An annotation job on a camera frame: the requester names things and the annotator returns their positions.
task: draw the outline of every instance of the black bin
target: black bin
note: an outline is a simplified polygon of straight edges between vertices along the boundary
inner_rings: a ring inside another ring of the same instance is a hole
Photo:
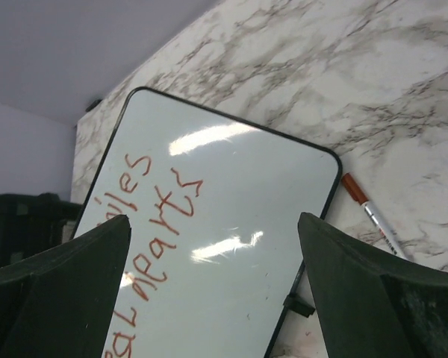
[[[0,267],[59,245],[63,226],[76,221],[80,210],[56,194],[1,194]]]

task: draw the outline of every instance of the white wall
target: white wall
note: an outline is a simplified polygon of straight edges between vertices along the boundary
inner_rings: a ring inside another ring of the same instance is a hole
[[[0,0],[0,102],[74,125],[217,0]]]
[[[75,129],[0,104],[0,194],[69,200]]]

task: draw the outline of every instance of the gray veining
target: gray veining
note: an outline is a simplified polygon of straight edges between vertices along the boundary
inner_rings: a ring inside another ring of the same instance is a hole
[[[73,200],[144,85],[332,148],[405,251],[448,271],[448,0],[223,1],[79,122]],[[328,221],[385,249],[343,190]],[[290,315],[275,357],[327,357],[317,317]]]

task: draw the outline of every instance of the whiteboard clip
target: whiteboard clip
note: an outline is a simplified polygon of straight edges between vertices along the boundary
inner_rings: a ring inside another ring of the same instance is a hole
[[[307,304],[295,293],[291,293],[285,298],[284,307],[299,315],[303,315],[306,318],[315,312],[315,309],[312,306]]]

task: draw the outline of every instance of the whiteboard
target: whiteboard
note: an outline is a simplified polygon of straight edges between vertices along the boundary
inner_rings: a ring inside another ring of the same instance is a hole
[[[298,284],[299,215],[324,217],[340,176],[327,149],[133,91],[75,232],[121,213],[132,227],[103,357],[268,355]]]

